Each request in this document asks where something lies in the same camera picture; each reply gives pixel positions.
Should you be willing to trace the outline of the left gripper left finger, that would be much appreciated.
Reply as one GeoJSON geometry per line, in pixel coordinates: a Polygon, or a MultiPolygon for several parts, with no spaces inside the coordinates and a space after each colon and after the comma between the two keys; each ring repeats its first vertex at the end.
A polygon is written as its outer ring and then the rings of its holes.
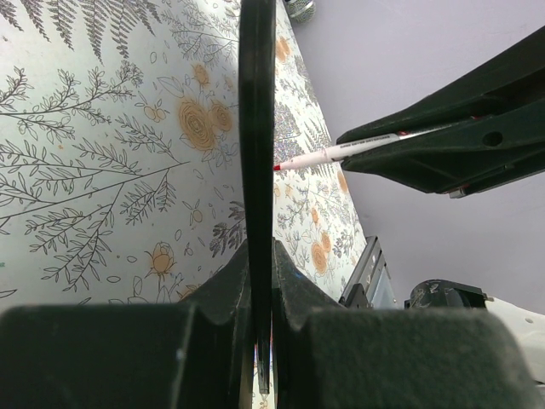
{"type": "Polygon", "coordinates": [[[4,408],[249,408],[248,257],[176,303],[37,305],[1,316],[4,408]]]}

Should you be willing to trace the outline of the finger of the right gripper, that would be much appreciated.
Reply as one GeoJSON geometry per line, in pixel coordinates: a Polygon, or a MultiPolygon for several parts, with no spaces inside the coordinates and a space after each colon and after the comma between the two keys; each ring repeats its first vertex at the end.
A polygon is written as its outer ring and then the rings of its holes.
{"type": "Polygon", "coordinates": [[[544,171],[544,99],[372,149],[342,162],[423,193],[481,193],[544,171]]]}
{"type": "Polygon", "coordinates": [[[498,113],[530,101],[543,81],[544,29],[540,28],[444,88],[399,112],[349,130],[336,142],[498,113]]]}

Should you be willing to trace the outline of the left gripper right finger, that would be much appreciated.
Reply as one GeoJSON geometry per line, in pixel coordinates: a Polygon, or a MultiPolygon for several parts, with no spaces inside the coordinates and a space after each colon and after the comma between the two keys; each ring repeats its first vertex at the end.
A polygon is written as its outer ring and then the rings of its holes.
{"type": "Polygon", "coordinates": [[[272,248],[274,388],[280,408],[541,408],[522,352],[469,308],[349,309],[272,248]]]}

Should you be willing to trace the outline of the red whiteboard marker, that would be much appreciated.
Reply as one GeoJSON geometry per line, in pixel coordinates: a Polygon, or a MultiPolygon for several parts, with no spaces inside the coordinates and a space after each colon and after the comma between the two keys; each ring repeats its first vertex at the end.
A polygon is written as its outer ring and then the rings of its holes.
{"type": "Polygon", "coordinates": [[[433,131],[443,130],[453,125],[454,123],[441,124],[423,130],[387,133],[383,135],[376,135],[369,138],[364,138],[359,141],[351,141],[339,145],[325,147],[319,149],[318,151],[295,156],[285,162],[275,164],[272,169],[274,171],[299,170],[314,165],[341,162],[346,158],[350,158],[360,153],[368,152],[369,150],[385,146],[387,144],[402,141],[404,139],[416,137],[419,135],[425,135],[433,131]]]}

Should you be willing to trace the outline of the small whiteboard black frame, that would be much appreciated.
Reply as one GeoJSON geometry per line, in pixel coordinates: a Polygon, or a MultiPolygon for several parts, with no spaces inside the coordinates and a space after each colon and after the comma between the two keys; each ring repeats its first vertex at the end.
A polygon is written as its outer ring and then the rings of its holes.
{"type": "Polygon", "coordinates": [[[260,392],[270,381],[276,3],[242,1],[239,142],[260,392]]]}

